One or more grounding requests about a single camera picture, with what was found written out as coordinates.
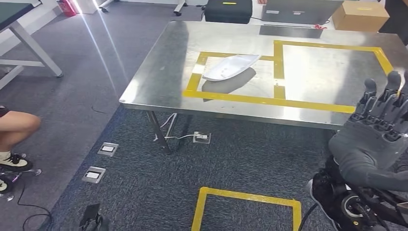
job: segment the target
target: yellow tape square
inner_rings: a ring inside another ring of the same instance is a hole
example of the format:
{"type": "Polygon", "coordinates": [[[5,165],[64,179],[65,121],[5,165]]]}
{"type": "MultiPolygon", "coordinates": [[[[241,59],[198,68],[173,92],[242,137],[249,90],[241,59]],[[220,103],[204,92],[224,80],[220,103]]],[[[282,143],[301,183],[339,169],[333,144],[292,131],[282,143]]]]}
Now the yellow tape square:
{"type": "Polygon", "coordinates": [[[340,113],[353,113],[355,110],[354,106],[350,105],[339,105],[339,104],[328,104],[328,103],[314,103],[314,102],[304,102],[287,100],[285,95],[285,86],[279,85],[278,80],[284,80],[284,63],[283,63],[283,46],[303,46],[303,47],[317,47],[317,48],[331,48],[331,49],[343,49],[352,51],[368,51],[373,52],[386,74],[393,70],[393,67],[387,57],[385,56],[383,50],[380,47],[361,47],[361,46],[345,46],[345,45],[334,45],[334,44],[323,44],[323,43],[312,43],[312,42],[294,42],[294,41],[274,41],[274,56],[262,56],[260,60],[272,61],[274,62],[273,78],[276,79],[276,83],[273,86],[274,96],[273,98],[266,97],[255,97],[255,96],[245,96],[245,95],[235,95],[235,94],[225,94],[216,92],[205,92],[198,91],[198,85],[200,79],[204,74],[204,67],[209,57],[229,57],[237,55],[236,53],[219,53],[219,52],[200,52],[196,65],[191,74],[190,80],[187,84],[187,88],[183,91],[182,95],[184,97],[192,98],[202,98],[210,100],[226,100],[235,101],[243,103],[259,103],[259,104],[269,104],[276,106],[287,106],[287,107],[297,107],[306,109],[315,109],[331,112],[340,113]]]}
{"type": "Polygon", "coordinates": [[[203,220],[205,201],[207,195],[216,195],[237,198],[249,201],[258,201],[264,203],[270,203],[274,205],[290,206],[293,210],[293,231],[297,231],[302,221],[302,205],[297,200],[288,200],[283,198],[276,198],[271,196],[255,195],[243,192],[233,192],[221,189],[212,189],[207,187],[200,188],[198,194],[197,206],[195,208],[194,219],[191,226],[191,231],[199,231],[201,227],[201,221],[203,220]]]}

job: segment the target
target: gray device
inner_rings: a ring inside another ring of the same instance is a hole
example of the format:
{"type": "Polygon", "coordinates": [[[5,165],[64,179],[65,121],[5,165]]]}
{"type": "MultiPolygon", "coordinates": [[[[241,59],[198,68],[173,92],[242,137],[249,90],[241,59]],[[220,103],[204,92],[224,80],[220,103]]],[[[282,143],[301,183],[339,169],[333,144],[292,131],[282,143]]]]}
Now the gray device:
{"type": "Polygon", "coordinates": [[[268,0],[262,21],[324,24],[344,0],[268,0]]]}

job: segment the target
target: floor socket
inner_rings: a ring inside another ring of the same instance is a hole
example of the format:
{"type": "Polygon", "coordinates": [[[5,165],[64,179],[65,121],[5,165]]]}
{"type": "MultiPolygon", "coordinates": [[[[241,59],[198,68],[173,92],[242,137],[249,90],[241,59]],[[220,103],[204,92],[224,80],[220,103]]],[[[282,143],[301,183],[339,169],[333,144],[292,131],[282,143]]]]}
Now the floor socket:
{"type": "Polygon", "coordinates": [[[206,138],[198,138],[196,136],[193,136],[192,142],[193,143],[204,143],[204,144],[209,144],[211,142],[211,133],[205,133],[205,132],[200,132],[200,131],[195,131],[194,135],[202,135],[206,138]]]}
{"type": "Polygon", "coordinates": [[[89,167],[85,175],[82,177],[82,180],[97,184],[99,181],[101,181],[105,171],[105,168],[89,167]]]}
{"type": "Polygon", "coordinates": [[[105,142],[102,144],[101,148],[99,149],[98,154],[108,155],[112,157],[114,156],[118,147],[119,147],[119,144],[105,142]]]}

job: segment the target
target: red fire extinguisher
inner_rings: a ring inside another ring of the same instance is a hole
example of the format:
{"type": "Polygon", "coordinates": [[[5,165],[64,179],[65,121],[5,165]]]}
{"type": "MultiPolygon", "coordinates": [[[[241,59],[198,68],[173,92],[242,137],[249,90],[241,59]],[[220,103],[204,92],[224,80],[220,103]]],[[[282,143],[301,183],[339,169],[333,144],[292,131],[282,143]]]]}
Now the red fire extinguisher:
{"type": "Polygon", "coordinates": [[[65,16],[72,17],[76,15],[74,8],[72,7],[68,0],[58,0],[57,2],[58,5],[60,5],[61,10],[64,12],[65,16]]]}

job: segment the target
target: sneaker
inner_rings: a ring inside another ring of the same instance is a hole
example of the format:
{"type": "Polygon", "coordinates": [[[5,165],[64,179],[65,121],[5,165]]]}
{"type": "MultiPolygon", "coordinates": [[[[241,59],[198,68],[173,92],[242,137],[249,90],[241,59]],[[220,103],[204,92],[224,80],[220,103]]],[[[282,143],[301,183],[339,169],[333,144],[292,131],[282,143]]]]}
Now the sneaker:
{"type": "Polygon", "coordinates": [[[352,221],[343,213],[342,196],[335,196],[331,177],[320,170],[306,186],[312,199],[320,206],[336,231],[357,231],[352,221]]]}
{"type": "Polygon", "coordinates": [[[26,154],[11,154],[8,158],[0,160],[0,167],[13,172],[24,172],[30,170],[33,164],[24,159],[26,154]]]}
{"type": "Polygon", "coordinates": [[[6,194],[13,189],[13,182],[6,177],[0,177],[0,194],[6,194]]]}

